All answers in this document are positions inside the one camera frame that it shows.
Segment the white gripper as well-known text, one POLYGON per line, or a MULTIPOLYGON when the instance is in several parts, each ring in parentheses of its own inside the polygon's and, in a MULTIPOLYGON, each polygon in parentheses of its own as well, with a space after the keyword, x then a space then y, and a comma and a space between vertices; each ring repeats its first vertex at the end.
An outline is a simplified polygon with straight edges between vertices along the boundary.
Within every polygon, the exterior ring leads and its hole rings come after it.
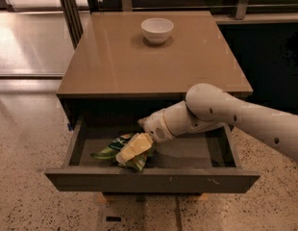
POLYGON ((196 117, 185 101, 154 112, 137 123, 145 133, 133 135, 116 155, 116 161, 121 165, 149 150, 153 141, 163 143, 184 134, 204 133, 223 126, 222 122, 203 121, 196 117))

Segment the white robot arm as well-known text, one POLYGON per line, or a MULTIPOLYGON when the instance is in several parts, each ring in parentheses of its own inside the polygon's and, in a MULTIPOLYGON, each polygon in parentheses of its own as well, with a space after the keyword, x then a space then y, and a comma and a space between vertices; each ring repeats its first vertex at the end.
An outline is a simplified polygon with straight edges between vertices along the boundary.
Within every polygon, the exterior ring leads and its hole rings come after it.
POLYGON ((298 115, 248 103, 210 84, 191 87, 184 101, 138 124, 157 143, 230 124, 298 162, 298 115))

